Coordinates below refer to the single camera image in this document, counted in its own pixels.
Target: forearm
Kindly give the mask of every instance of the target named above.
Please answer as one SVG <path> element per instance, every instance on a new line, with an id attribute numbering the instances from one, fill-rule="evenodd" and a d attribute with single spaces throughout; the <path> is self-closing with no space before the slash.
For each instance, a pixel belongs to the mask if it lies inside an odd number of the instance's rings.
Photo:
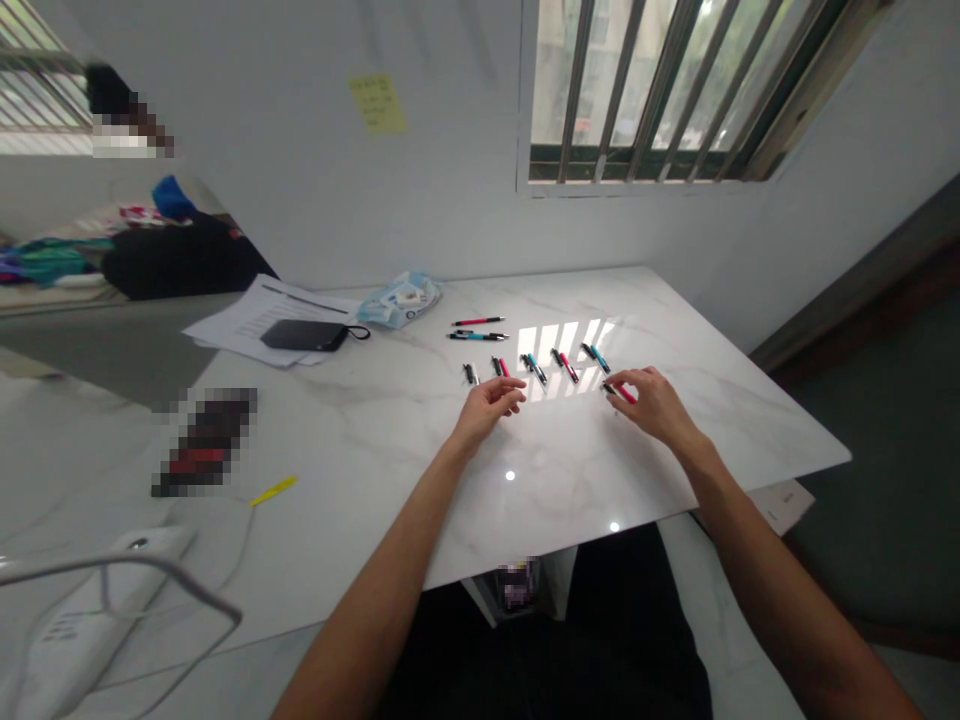
<path id="1" fill-rule="evenodd" d="M 274 720 L 366 717 L 400 657 L 469 453 L 448 441 L 307 651 Z"/>
<path id="2" fill-rule="evenodd" d="M 919 717 L 705 437 L 675 448 L 751 628 L 811 717 Z"/>

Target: blue pen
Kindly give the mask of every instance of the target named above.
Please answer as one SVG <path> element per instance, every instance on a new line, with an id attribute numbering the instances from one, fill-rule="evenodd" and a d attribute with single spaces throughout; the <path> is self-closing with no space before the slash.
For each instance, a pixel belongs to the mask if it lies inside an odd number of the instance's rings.
<path id="1" fill-rule="evenodd" d="M 543 374 L 543 370 L 541 370 L 540 366 L 537 365 L 537 359 L 533 357 L 533 353 L 527 353 L 526 355 L 522 355 L 521 357 L 526 358 L 524 362 L 526 363 L 527 367 L 533 370 L 534 375 L 537 376 L 537 380 L 539 380 L 540 384 L 543 385 L 544 388 L 546 388 L 547 376 Z"/>
<path id="2" fill-rule="evenodd" d="M 607 361 L 603 359 L 603 356 L 600 354 L 600 351 L 597 350 L 597 346 L 596 346 L 596 345 L 591 345 L 591 346 L 590 346 L 590 352 L 593 353 L 594 359 L 595 359 L 598 363 L 600 363 L 600 367 L 603 368 L 603 371 L 604 371 L 607 375 L 609 375 L 609 374 L 610 374 L 610 366 L 607 365 Z"/>
<path id="3" fill-rule="evenodd" d="M 509 335 L 480 335 L 479 333 L 451 333 L 447 335 L 451 340 L 506 340 Z"/>

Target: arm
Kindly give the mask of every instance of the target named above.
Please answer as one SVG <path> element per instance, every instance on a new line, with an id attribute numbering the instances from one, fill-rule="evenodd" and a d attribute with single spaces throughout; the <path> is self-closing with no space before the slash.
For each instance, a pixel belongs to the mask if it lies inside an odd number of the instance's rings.
<path id="1" fill-rule="evenodd" d="M 607 400 L 680 461 L 720 563 L 757 640 L 811 717 L 920 718 L 920 712 L 846 618 L 807 574 L 697 429 L 655 368 L 612 375 L 637 404 Z"/>
<path id="2" fill-rule="evenodd" d="M 526 400 L 516 378 L 473 388 L 450 438 L 307 651 L 273 720 L 373 713 L 410 631 L 427 567 L 467 462 Z"/>

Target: white wall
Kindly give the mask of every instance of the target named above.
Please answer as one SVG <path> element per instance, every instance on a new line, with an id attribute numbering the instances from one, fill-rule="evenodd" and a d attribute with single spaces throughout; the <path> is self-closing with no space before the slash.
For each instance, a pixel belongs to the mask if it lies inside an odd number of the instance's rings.
<path id="1" fill-rule="evenodd" d="M 63 3 L 312 287 L 646 263 L 749 350 L 960 170 L 953 0 L 901 0 L 775 184 L 552 200 L 514 187 L 517 0 Z M 382 71 L 400 137 L 367 136 L 347 88 Z"/>
<path id="2" fill-rule="evenodd" d="M 91 210 L 150 200 L 176 167 L 160 159 L 0 157 L 0 234 L 30 240 Z"/>

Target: hand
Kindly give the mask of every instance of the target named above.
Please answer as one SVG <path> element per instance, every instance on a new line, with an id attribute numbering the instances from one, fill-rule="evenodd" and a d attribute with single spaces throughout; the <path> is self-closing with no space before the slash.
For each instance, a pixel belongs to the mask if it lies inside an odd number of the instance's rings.
<path id="1" fill-rule="evenodd" d="M 637 389 L 636 405 L 619 395 L 607 395 L 607 401 L 674 452 L 705 438 L 690 419 L 673 385 L 656 368 L 623 370 L 607 378 L 607 383 L 614 387 L 629 383 Z"/>
<path id="2" fill-rule="evenodd" d="M 493 432 L 497 420 L 520 412 L 520 403 L 526 402 L 527 397 L 519 388 L 526 386 L 523 380 L 508 377 L 496 377 L 477 385 L 467 395 L 451 439 L 459 440 L 468 451 L 476 452 L 480 443 Z"/>

